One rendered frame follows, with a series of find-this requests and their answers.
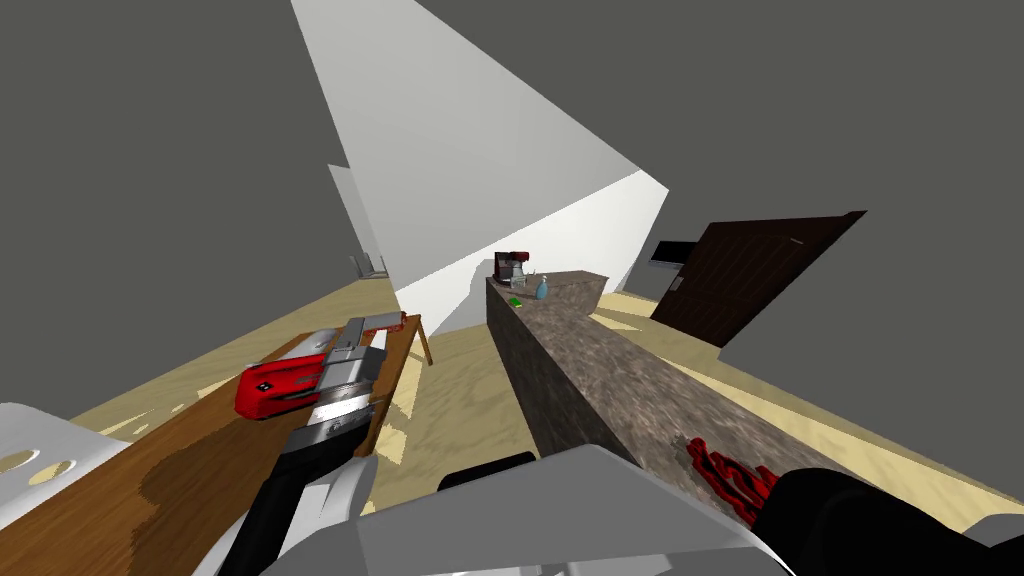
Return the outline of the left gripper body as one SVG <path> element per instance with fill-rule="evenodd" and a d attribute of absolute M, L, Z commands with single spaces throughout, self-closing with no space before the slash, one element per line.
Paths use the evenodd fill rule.
<path fill-rule="evenodd" d="M 386 356 L 377 347 L 334 349 L 314 388 L 314 417 L 338 418 L 366 408 Z"/>

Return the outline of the red and silver boxy object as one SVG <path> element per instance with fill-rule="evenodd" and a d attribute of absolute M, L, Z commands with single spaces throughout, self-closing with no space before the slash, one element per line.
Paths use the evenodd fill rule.
<path fill-rule="evenodd" d="M 324 361 L 339 330 L 309 334 L 280 358 L 247 366 L 239 375 L 234 412 L 248 420 L 266 420 L 311 405 Z"/>

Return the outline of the red and black coffee machine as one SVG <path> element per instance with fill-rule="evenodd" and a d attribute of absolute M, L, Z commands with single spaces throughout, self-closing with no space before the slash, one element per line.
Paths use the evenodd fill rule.
<path fill-rule="evenodd" d="M 525 287 L 523 263 L 529 258 L 529 253 L 525 251 L 495 252 L 493 279 L 511 288 Z"/>

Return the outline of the brown wooden table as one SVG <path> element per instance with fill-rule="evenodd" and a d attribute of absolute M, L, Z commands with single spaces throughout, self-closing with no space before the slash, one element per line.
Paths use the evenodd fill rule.
<path fill-rule="evenodd" d="M 251 421 L 229 380 L 0 530 L 0 576 L 193 576 L 308 409 Z"/>

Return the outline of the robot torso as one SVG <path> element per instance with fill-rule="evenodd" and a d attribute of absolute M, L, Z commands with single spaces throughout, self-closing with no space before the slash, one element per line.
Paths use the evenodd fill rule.
<path fill-rule="evenodd" d="M 725 513 L 586 445 L 326 527 L 263 576 L 795 576 Z"/>

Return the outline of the white chair with holes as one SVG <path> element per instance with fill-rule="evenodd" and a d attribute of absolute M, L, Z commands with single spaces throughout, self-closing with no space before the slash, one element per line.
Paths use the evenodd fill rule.
<path fill-rule="evenodd" d="M 0 530 L 128 446 L 27 405 L 0 404 Z"/>

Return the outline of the dark brown door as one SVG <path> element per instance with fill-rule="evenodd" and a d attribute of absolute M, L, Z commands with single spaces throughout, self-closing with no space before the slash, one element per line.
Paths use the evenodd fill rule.
<path fill-rule="evenodd" d="M 722 348 L 864 215 L 711 223 L 651 319 Z"/>

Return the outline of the red crumpled cloth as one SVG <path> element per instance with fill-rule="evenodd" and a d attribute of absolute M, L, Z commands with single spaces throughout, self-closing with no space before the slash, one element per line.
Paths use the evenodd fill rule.
<path fill-rule="evenodd" d="M 752 470 L 717 451 L 709 451 L 701 438 L 690 440 L 685 449 L 693 468 L 714 493 L 753 527 L 779 478 L 764 466 Z"/>

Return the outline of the black wall screen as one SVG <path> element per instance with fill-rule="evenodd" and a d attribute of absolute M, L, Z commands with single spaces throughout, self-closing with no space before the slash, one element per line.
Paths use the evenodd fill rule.
<path fill-rule="evenodd" d="M 660 241 L 652 253 L 649 264 L 663 268 L 682 268 L 697 246 L 691 241 Z"/>

